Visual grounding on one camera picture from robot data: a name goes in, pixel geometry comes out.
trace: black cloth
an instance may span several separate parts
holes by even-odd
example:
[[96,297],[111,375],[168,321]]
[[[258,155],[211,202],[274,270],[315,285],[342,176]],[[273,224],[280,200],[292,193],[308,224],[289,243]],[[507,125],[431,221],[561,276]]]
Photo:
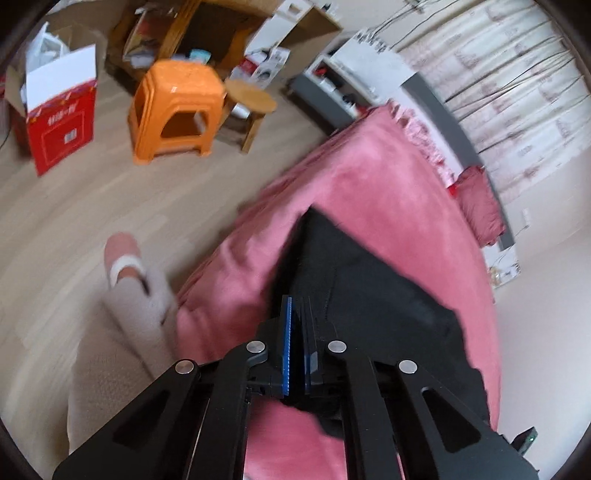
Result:
[[361,247],[314,209],[301,218],[280,261],[271,317],[282,294],[308,298],[345,343],[374,361],[412,359],[489,423],[482,375],[466,358],[453,311]]

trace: pink blanket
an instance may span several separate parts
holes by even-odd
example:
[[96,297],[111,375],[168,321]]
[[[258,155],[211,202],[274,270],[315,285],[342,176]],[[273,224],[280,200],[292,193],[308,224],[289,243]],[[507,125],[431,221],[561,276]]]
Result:
[[[496,428],[499,348],[482,254],[454,200],[406,139],[390,107],[329,139],[240,215],[234,231],[179,294],[181,355],[210,362],[253,337],[265,318],[285,242],[310,205],[457,313]],[[343,443],[324,435],[311,415],[274,401],[261,401],[254,410],[246,450],[249,478],[346,479]]]

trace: white bag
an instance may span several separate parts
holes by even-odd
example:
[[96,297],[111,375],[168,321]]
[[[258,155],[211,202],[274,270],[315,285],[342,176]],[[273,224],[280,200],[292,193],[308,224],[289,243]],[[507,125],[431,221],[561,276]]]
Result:
[[68,46],[58,37],[47,33],[49,22],[45,22],[41,30],[27,48],[25,54],[25,71],[31,73],[53,60],[70,53]]

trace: white wall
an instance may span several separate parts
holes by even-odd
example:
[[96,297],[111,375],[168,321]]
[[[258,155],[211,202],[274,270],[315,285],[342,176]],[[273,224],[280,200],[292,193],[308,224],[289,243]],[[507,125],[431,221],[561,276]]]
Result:
[[499,431],[535,426],[527,459],[550,479],[591,421],[591,228],[522,262],[497,292],[502,351]]
[[[522,230],[524,209],[531,216],[531,226],[526,230]],[[591,150],[526,190],[505,205],[505,210],[512,231],[521,231],[517,250],[522,262],[575,234],[591,220]]]

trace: orange plastic stool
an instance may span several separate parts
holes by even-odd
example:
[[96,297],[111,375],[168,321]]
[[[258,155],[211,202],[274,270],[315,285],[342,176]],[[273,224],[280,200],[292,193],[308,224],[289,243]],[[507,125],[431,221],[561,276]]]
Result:
[[134,163],[146,165],[158,153],[183,149],[209,155],[224,96],[223,83],[211,67],[179,60],[154,63],[129,109]]

